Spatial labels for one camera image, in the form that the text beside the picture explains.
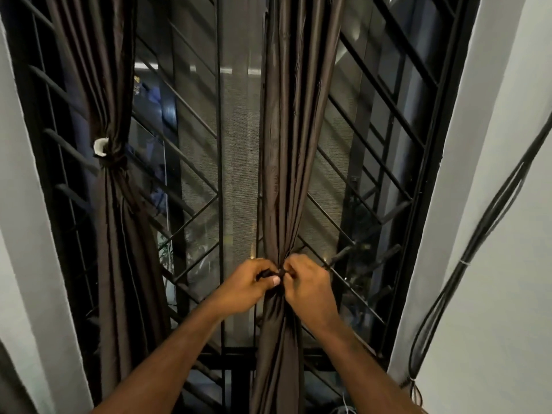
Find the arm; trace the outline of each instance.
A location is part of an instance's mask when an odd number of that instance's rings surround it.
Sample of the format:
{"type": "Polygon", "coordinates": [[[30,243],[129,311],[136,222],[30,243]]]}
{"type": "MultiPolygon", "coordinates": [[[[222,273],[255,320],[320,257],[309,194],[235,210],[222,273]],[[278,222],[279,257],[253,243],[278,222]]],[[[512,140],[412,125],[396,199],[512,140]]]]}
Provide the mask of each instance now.
{"type": "Polygon", "coordinates": [[[277,271],[265,259],[247,260],[238,266],[92,414],[169,414],[216,326],[227,316],[249,310],[265,291],[280,283],[277,276],[255,281],[265,269],[277,271]]]}
{"type": "Polygon", "coordinates": [[[284,268],[285,298],[320,341],[359,414],[420,414],[339,317],[329,273],[305,255],[292,254],[284,268]]]}

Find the person's left arm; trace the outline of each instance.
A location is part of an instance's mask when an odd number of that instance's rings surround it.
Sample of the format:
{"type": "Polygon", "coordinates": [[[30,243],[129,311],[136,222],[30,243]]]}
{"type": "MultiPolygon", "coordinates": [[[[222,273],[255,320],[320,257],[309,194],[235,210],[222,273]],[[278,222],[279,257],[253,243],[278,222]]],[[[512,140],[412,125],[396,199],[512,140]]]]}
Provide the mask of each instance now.
{"type": "Polygon", "coordinates": [[[268,289],[280,283],[277,276],[256,281],[257,274],[266,269],[277,271],[272,262],[261,258],[240,264],[92,414],[170,414],[216,326],[232,314],[249,310],[268,289]]]}

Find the person's right arm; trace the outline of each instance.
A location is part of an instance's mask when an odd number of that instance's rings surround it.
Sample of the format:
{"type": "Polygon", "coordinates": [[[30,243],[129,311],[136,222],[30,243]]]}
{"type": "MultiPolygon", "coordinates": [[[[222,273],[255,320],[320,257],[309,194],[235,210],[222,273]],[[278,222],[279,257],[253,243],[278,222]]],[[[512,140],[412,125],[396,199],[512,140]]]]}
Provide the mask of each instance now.
{"type": "Polygon", "coordinates": [[[329,273],[303,254],[284,264],[285,298],[318,339],[359,414],[419,414],[420,407],[379,367],[337,312],[329,273]]]}

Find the gray wall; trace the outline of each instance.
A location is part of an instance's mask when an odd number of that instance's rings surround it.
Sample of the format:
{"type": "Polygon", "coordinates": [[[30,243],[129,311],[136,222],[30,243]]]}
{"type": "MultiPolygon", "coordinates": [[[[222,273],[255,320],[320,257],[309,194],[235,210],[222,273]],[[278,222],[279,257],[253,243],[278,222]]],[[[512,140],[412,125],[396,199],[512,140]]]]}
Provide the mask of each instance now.
{"type": "Polygon", "coordinates": [[[2,26],[0,340],[41,414],[92,408],[2,26]]]}
{"type": "MultiPolygon", "coordinates": [[[[552,0],[482,0],[390,374],[500,185],[552,109],[552,0]]],[[[418,378],[431,413],[550,412],[552,281],[546,141],[481,247],[418,378]]]]}

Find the black cable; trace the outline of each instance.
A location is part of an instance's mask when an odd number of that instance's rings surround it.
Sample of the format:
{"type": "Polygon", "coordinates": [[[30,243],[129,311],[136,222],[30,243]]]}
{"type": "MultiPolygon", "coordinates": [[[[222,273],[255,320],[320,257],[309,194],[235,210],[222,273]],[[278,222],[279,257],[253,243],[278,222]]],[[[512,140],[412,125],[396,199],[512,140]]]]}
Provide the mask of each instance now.
{"type": "Polygon", "coordinates": [[[552,112],[550,113],[548,120],[542,127],[539,135],[531,143],[527,151],[523,154],[512,173],[508,176],[507,180],[500,187],[498,193],[494,196],[493,200],[485,210],[485,213],[481,217],[478,225],[476,226],[470,241],[468,242],[462,257],[458,264],[454,268],[451,277],[447,280],[444,288],[439,293],[439,296],[431,306],[422,324],[418,328],[418,332],[410,348],[409,356],[409,376],[408,379],[401,384],[402,388],[410,387],[410,396],[416,395],[416,400],[420,400],[420,406],[422,401],[422,395],[416,386],[416,378],[422,367],[427,352],[430,348],[433,336],[439,325],[439,321],[443,316],[446,307],[454,296],[462,277],[466,271],[467,266],[472,262],[475,253],[481,247],[481,244],[485,242],[491,232],[500,223],[504,215],[508,212],[518,194],[523,187],[523,183],[527,178],[529,168],[535,159],[536,154],[539,152],[545,139],[547,138],[550,130],[552,129],[552,112]]]}

